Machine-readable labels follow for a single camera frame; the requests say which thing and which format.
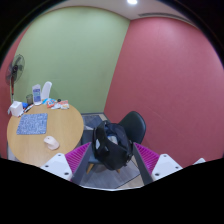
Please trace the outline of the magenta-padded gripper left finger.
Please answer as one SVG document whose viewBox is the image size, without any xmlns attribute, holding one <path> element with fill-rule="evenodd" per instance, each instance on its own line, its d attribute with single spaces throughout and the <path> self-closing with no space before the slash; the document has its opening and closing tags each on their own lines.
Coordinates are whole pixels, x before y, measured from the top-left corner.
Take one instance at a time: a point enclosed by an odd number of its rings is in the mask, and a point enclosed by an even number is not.
<svg viewBox="0 0 224 224">
<path fill-rule="evenodd" d="M 42 165 L 41 168 L 79 185 L 86 171 L 91 153 L 92 144 L 86 143 L 67 154 L 57 153 Z"/>
</svg>

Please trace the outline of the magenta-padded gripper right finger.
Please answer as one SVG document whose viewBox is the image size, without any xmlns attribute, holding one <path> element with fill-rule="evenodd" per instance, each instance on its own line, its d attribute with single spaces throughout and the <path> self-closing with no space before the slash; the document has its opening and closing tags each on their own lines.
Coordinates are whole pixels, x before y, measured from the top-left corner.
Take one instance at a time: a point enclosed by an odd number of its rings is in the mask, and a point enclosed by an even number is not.
<svg viewBox="0 0 224 224">
<path fill-rule="evenodd" d="M 145 185 L 182 169 L 168 154 L 158 155 L 138 143 L 133 144 L 133 153 Z"/>
</svg>

